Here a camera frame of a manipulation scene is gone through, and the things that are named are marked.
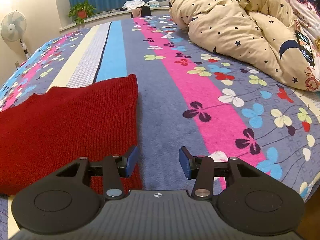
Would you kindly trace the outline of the red knit sweater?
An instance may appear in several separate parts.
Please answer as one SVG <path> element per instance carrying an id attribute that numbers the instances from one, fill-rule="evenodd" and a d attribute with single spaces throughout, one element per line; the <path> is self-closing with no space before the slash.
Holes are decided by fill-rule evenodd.
<path id="1" fill-rule="evenodd" d="M 53 87 L 1 112 L 1 193 L 87 157 L 101 161 L 137 144 L 135 75 L 80 88 Z"/>

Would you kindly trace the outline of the white clothes pile on sill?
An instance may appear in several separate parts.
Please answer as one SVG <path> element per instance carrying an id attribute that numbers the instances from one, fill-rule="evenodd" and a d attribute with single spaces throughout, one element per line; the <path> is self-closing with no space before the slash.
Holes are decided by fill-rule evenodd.
<path id="1" fill-rule="evenodd" d="M 132 10 L 137 9 L 145 5 L 144 0 L 130 0 L 126 1 L 122 6 L 122 9 Z"/>

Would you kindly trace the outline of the floral fleece bed blanket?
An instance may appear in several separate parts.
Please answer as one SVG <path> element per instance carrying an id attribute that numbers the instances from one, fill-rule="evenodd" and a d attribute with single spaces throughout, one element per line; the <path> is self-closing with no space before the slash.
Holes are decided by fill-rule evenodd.
<path id="1" fill-rule="evenodd" d="M 1 112 L 53 87 L 135 75 L 139 163 L 124 188 L 191 189 L 178 149 L 236 156 L 308 200 L 319 187 L 319 95 L 194 45 L 169 16 L 115 21 L 46 42 L 1 87 Z M 1 239 L 18 228 L 1 193 Z"/>

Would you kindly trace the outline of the cream star-print duvet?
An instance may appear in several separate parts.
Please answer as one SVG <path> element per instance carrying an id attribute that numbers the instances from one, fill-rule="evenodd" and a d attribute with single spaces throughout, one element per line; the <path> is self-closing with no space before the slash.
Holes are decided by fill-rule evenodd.
<path id="1" fill-rule="evenodd" d="M 252 64 L 284 85 L 319 91 L 319 30 L 300 22 L 286 0 L 170 0 L 169 6 L 199 47 Z M 296 31 L 308 37 L 314 67 Z"/>

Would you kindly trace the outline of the potted green plant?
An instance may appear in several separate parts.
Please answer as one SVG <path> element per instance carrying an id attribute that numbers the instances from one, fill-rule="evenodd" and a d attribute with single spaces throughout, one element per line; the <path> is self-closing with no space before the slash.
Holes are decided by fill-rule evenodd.
<path id="1" fill-rule="evenodd" d="M 85 20 L 96 14 L 97 9 L 88 1 L 76 3 L 69 10 L 68 17 L 75 25 L 84 24 Z"/>

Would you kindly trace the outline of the black phone on duvet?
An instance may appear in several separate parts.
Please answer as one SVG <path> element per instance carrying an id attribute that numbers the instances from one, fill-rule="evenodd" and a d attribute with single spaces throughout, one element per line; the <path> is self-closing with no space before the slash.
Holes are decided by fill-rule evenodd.
<path id="1" fill-rule="evenodd" d="M 296 39 L 298 42 L 299 49 L 305 57 L 306 61 L 308 61 L 311 67 L 314 67 L 315 62 L 313 59 L 311 44 L 309 42 L 308 37 L 302 34 L 300 31 L 296 31 Z"/>

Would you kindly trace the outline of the white standing fan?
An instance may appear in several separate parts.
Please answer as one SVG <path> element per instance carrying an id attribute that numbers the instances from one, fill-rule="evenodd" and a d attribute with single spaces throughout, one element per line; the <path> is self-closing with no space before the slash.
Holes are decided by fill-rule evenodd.
<path id="1" fill-rule="evenodd" d="M 27 20 L 19 11 L 8 13 L 1 22 L 1 36 L 8 42 L 20 43 L 20 47 L 27 59 L 31 56 L 27 45 L 23 40 L 23 35 L 27 29 Z"/>

